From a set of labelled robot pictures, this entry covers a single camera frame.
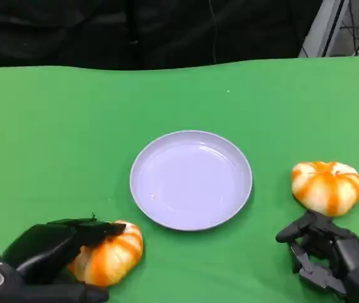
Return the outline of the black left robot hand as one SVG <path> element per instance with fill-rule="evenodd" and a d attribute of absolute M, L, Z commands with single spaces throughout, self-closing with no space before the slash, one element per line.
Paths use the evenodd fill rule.
<path fill-rule="evenodd" d="M 106 302 L 109 292 L 102 287 L 55 280 L 82 247 L 95 248 L 108 237 L 121 235 L 125 228 L 123 223 L 100 222 L 95 217 L 35 224 L 2 254 L 20 281 L 0 294 L 0 301 Z"/>

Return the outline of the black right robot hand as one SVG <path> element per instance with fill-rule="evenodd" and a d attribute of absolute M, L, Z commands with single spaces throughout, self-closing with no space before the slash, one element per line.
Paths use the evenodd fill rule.
<path fill-rule="evenodd" d="M 353 301 L 348 277 L 359 268 L 359 237 L 338 227 L 331 217 L 307 210 L 276 235 L 289 246 L 293 273 L 321 290 Z"/>

